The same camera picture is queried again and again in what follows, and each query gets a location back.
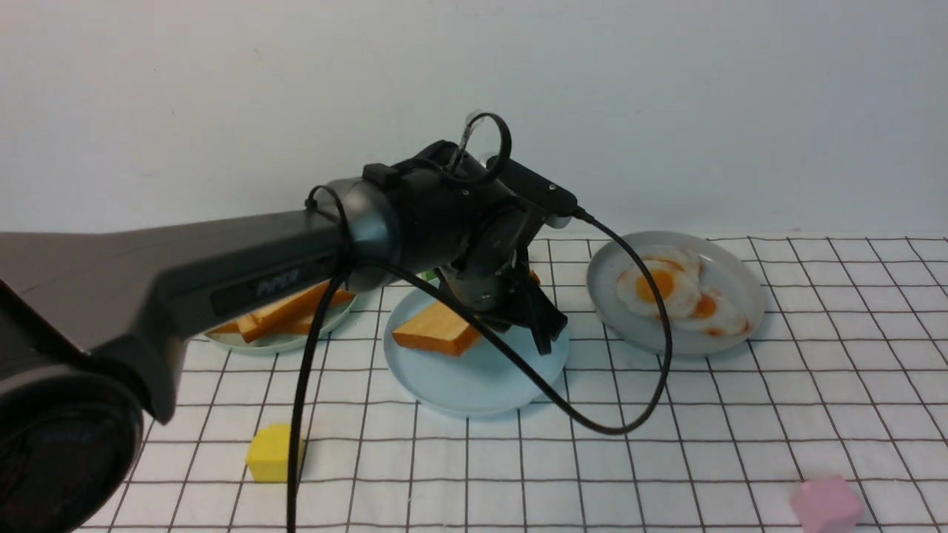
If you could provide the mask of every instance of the gray plate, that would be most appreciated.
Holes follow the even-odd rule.
[[[358,298],[359,296],[355,295],[355,298],[352,298],[346,304],[337,305],[330,309],[326,313],[326,322],[323,323],[319,336],[325,337],[330,331],[336,329],[349,316]],[[268,335],[250,344],[244,342],[239,333],[206,333],[204,336],[225,350],[248,356],[272,356],[273,354],[299,350],[306,345],[305,335]]]
[[[672,327],[673,354],[705,356],[733,348],[747,340],[763,320],[766,297],[760,280],[740,259],[704,239],[670,231],[645,231],[623,239],[640,256],[663,248],[691,248],[703,262],[702,285],[720,290],[747,317],[751,330],[743,335],[709,337],[702,332],[681,331]],[[599,320],[614,329],[624,340],[649,351],[662,353],[665,336],[655,319],[633,315],[615,295],[619,274],[632,266],[632,259],[616,243],[608,243],[590,261],[586,287]]]

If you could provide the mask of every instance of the toast slice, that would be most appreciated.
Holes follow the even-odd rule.
[[[404,348],[459,358],[481,334],[446,305],[435,302],[392,330],[392,338]]]
[[[308,317],[308,322],[305,322],[306,330],[301,333],[305,335],[309,332],[309,324],[312,323],[312,315],[319,306],[319,300],[322,299],[322,295],[325,294],[328,287],[329,284],[327,283],[316,285],[313,288],[261,307],[236,321],[217,327],[211,332],[240,333],[244,342],[250,343],[273,333],[283,333],[280,330],[288,329],[294,332],[301,330],[302,326],[299,326],[298,322],[306,321]],[[333,295],[329,306],[332,308],[341,303],[349,302],[355,296],[351,292],[340,289]]]
[[[316,309],[313,309],[312,313],[307,313],[295,322],[282,323],[274,327],[268,335],[308,335],[309,328],[313,324],[314,313],[316,313]],[[240,333],[240,328],[237,327],[237,322],[228,322],[216,329],[210,330],[209,333]]]

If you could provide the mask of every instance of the grid tablecloth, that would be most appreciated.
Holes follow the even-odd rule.
[[[380,333],[409,287],[360,297],[317,351],[304,414],[299,525],[319,531],[799,531],[803,479],[843,475],[859,531],[948,530],[948,241],[727,238],[767,288],[752,339],[676,359],[644,427],[604,437],[538,401],[488,420],[434,414],[386,367]],[[594,420],[641,412],[658,358],[619,340],[585,289],[604,241],[536,241],[570,319],[557,384]],[[286,423],[301,353],[191,342],[174,420],[149,420],[125,485],[86,531],[276,531],[283,485],[252,482],[247,445]]]

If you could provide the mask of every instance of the yellow block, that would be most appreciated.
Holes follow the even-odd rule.
[[[290,455],[290,426],[275,424],[263,428],[250,441],[246,465],[257,483],[286,483],[286,466]],[[300,441],[300,461],[305,455],[305,443]]]

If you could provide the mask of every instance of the pink cube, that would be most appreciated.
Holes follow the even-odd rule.
[[[806,533],[848,533],[863,516],[863,504],[842,476],[805,481],[790,507]]]

